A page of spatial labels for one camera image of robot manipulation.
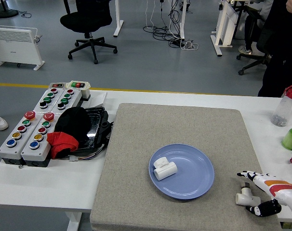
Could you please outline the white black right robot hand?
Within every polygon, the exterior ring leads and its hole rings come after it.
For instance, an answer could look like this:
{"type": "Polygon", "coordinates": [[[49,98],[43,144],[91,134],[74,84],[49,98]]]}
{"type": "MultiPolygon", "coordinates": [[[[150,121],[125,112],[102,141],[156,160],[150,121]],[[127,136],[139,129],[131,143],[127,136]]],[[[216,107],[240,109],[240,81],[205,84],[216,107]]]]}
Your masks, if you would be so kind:
{"type": "Polygon", "coordinates": [[[281,212],[281,207],[287,206],[292,211],[292,184],[270,174],[243,171],[237,174],[251,180],[257,188],[264,191],[273,199],[258,205],[246,205],[250,213],[258,217],[269,217],[281,212]]]}

